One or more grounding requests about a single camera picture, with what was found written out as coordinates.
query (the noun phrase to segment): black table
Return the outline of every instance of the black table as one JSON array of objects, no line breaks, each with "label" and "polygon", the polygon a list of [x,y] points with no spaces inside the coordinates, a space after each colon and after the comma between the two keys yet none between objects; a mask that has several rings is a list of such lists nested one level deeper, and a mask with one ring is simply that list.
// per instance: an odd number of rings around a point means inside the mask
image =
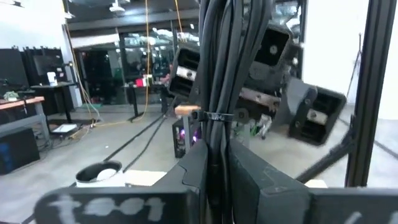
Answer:
[{"label": "black table", "polygon": [[50,86],[50,85],[34,85],[31,86],[30,88],[33,90],[48,90],[48,91],[59,91],[61,93],[62,97],[62,103],[63,103],[63,108],[65,110],[65,116],[67,117],[67,122],[68,124],[72,124],[72,119],[70,117],[70,112],[68,110],[67,106],[67,98],[65,96],[65,88],[74,86],[76,83],[72,82],[58,82],[58,85]]}]

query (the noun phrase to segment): ceiling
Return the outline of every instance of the ceiling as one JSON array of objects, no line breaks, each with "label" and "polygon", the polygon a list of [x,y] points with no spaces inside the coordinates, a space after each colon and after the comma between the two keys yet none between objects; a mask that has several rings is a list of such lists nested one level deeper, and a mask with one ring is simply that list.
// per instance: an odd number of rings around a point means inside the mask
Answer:
[{"label": "ceiling", "polygon": [[[124,12],[111,12],[109,7],[114,0],[64,0],[70,13],[75,17],[69,22],[88,22],[100,19],[111,19],[115,17],[138,16],[146,13],[145,0],[118,0],[120,6],[125,8]],[[157,14],[162,12],[176,11],[175,0],[147,0],[148,13]],[[197,9],[199,6],[195,0],[179,0],[178,9]]]}]

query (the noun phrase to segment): gray floor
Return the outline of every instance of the gray floor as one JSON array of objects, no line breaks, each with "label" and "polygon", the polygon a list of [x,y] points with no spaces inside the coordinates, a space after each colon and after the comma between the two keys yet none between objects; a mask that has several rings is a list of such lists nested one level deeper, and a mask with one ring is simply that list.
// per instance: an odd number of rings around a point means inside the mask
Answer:
[{"label": "gray floor", "polygon": [[[129,118],[132,109],[128,106],[104,106],[100,109],[101,117],[107,123],[124,121]],[[147,126],[160,115],[158,106],[150,105],[148,113],[140,121],[124,123],[114,126],[95,128],[81,141],[68,146],[51,150],[44,158],[25,169],[0,177],[0,221],[21,222],[31,213],[37,199],[49,190],[66,187],[73,182],[74,174],[81,168],[94,162],[102,161],[129,138]],[[348,107],[341,115],[347,121],[351,108]],[[75,119],[88,118],[84,109],[72,114]],[[133,166],[137,170],[168,171],[177,162],[174,158],[170,131],[175,119],[168,119],[157,133],[147,152]],[[376,139],[382,147],[398,152],[398,135],[392,127],[398,121],[380,121]],[[141,137],[133,141],[128,147],[117,154],[114,159],[124,165],[133,160],[143,149],[155,126]],[[266,141],[253,138],[250,148],[260,157],[271,163],[286,174],[295,177],[310,164],[325,155],[329,148],[337,144],[343,137],[347,125],[339,121],[336,123],[328,142],[322,147],[313,147],[286,139],[276,133],[270,133]],[[323,179],[330,187],[342,187],[344,184],[346,159],[339,161],[319,179]],[[370,187],[398,187],[395,171],[398,162],[386,153],[385,149],[375,145],[371,171]]]}]

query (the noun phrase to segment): ceiling light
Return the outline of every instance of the ceiling light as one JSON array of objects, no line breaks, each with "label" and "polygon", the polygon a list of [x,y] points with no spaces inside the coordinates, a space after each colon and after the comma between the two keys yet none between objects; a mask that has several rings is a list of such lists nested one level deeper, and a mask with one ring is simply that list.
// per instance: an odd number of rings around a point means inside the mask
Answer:
[{"label": "ceiling light", "polygon": [[65,18],[66,19],[71,19],[71,18],[74,18],[75,16],[72,14],[72,13],[70,13],[70,12],[66,12],[65,13]]},{"label": "ceiling light", "polygon": [[0,3],[4,3],[4,4],[15,4],[15,1],[12,1],[12,0],[0,0]]}]

